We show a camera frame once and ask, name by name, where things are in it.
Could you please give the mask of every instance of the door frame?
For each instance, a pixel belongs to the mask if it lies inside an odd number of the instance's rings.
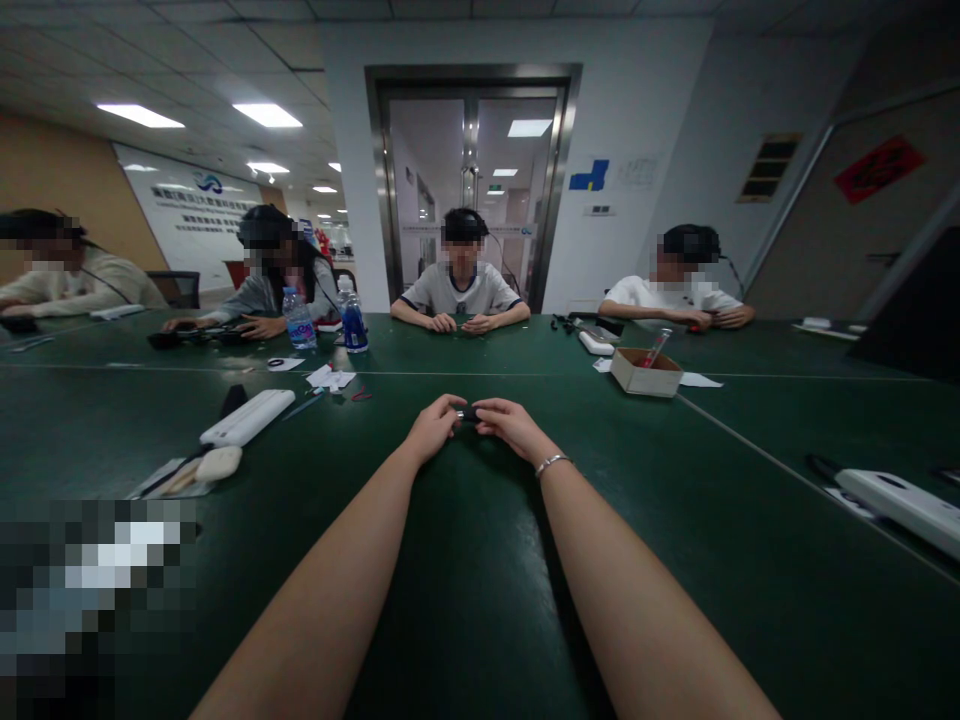
[[[913,103],[923,102],[924,100],[929,100],[930,98],[938,95],[944,95],[946,93],[953,92],[954,90],[960,90],[960,77],[946,78],[930,85],[926,85],[917,90],[911,90],[888,100],[874,103],[873,105],[868,105],[859,110],[852,110],[848,113],[844,113],[843,115],[838,115],[833,118],[827,127],[824,128],[824,130],[820,133],[816,150],[813,151],[813,153],[810,155],[810,158],[805,163],[796,185],[790,192],[790,198],[780,209],[780,212],[777,214],[776,220],[774,221],[770,232],[767,233],[767,237],[764,239],[756,257],[754,257],[753,262],[750,264],[749,269],[745,273],[744,285],[746,287],[746,293],[744,293],[744,296],[750,292],[750,287],[753,285],[753,281],[756,280],[757,275],[760,274],[760,270],[763,268],[763,263],[767,259],[767,255],[770,253],[770,250],[773,249],[774,244],[780,237],[780,231],[783,229],[783,226],[789,219],[790,214],[793,212],[794,205],[796,205],[797,200],[800,198],[800,193],[803,192],[803,189],[806,187],[807,181],[810,178],[810,174],[813,172],[816,164],[820,161],[820,156],[826,149],[827,143],[830,142],[830,138],[838,128],[858,120],[864,120],[868,117],[879,115],[880,113],[884,113],[889,110],[895,110],[896,108],[903,107],[904,105],[912,105]],[[955,192],[951,193],[950,197],[947,198],[948,202],[950,201],[950,198],[954,197],[955,194]],[[944,207],[939,208],[935,213],[935,217],[941,216],[944,212],[946,212]],[[907,247],[904,248],[903,254],[890,267],[886,278],[881,281],[881,283],[877,286],[874,292],[871,293],[870,297],[860,309],[860,317],[871,317],[871,314],[869,314],[870,310],[873,309],[873,311],[876,312],[880,305],[892,294],[893,290],[899,287],[900,282],[906,277],[909,271],[913,268],[913,264],[915,264],[917,261],[918,248],[926,247],[924,243],[929,240],[930,232],[928,226],[931,222],[933,222],[934,219],[935,218],[931,218],[931,221],[925,223],[920,232],[918,232],[917,235],[908,243]]]
[[[393,153],[387,132],[389,100],[426,97],[472,97],[465,102],[464,123],[476,127],[477,99],[479,97],[551,97],[536,95],[550,88],[555,91],[557,103],[550,132],[550,154],[553,162],[547,164],[544,178],[543,227],[537,233],[534,248],[534,274],[529,288],[529,305],[533,312],[543,308],[547,272],[553,252],[553,238],[560,210],[560,196],[566,176],[567,156],[580,92],[582,65],[579,64],[517,64],[517,65],[378,65],[365,68],[367,101],[370,110],[370,128],[373,141],[373,159],[377,198],[380,204],[380,225],[383,232],[383,250],[387,265],[387,289],[390,302],[403,292],[403,267],[400,262],[400,221],[396,207],[396,178],[393,172]],[[476,151],[477,133],[464,133],[464,152]]]

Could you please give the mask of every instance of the black chair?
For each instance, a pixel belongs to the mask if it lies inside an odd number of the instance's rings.
[[[170,307],[200,309],[200,273],[148,272],[147,277],[153,280]]]
[[[351,272],[350,270],[341,270],[341,269],[334,268],[333,270],[334,281],[339,280],[341,275],[346,275],[348,278],[350,278],[353,281],[353,291],[355,293],[360,292],[360,290],[357,289],[357,278],[354,277],[353,272]]]

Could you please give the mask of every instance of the person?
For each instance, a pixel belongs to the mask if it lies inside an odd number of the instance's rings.
[[[487,225],[469,208],[451,210],[443,217],[441,247],[449,263],[434,263],[390,307],[390,315],[438,333],[457,331],[451,313],[470,313],[462,326],[466,333],[483,335],[526,320],[530,308],[490,263],[477,260]],[[433,317],[420,311],[431,308]]]
[[[237,326],[243,337],[266,340],[282,335],[287,324],[280,314],[283,288],[295,287],[310,310],[311,319],[332,323],[339,319],[333,267],[320,251],[303,239],[297,224],[273,205],[250,208],[240,220],[237,239],[247,249],[253,272],[236,294],[219,308],[199,318],[179,317],[163,325],[164,332],[178,327],[206,328],[238,317],[248,322]],[[268,313],[273,317],[255,317]]]
[[[14,210],[0,215],[0,239],[25,251],[33,265],[0,287],[4,317],[85,315],[120,305],[167,307],[143,270],[88,240],[76,218]]]
[[[693,281],[691,275],[720,257],[720,237],[712,227],[678,225],[657,243],[656,269],[649,280],[625,277],[604,298],[597,311],[607,317],[636,320],[640,325],[662,321],[734,330],[753,320],[756,311],[717,288]]]
[[[192,717],[343,715],[390,588],[417,472],[466,401],[443,395],[327,528]],[[777,718],[733,651],[653,552],[516,403],[475,402],[480,435],[536,472],[563,573],[621,718]]]

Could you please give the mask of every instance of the glass door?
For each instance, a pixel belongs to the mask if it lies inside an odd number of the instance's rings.
[[[493,265],[538,312],[546,286],[547,210],[565,89],[540,86],[381,87],[385,241],[390,299],[442,260],[444,214],[469,207],[490,235],[481,261]]]

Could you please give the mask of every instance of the water bottle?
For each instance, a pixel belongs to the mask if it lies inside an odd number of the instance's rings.
[[[317,347],[317,336],[313,331],[310,310],[297,294],[296,288],[283,289],[283,317],[287,320],[287,332],[297,350],[310,350]]]
[[[360,301],[353,291],[353,280],[349,275],[341,275],[337,280],[337,288],[340,290],[337,293],[337,307],[343,320],[343,345],[350,353],[366,352],[370,345],[363,325],[363,313],[360,312]]]

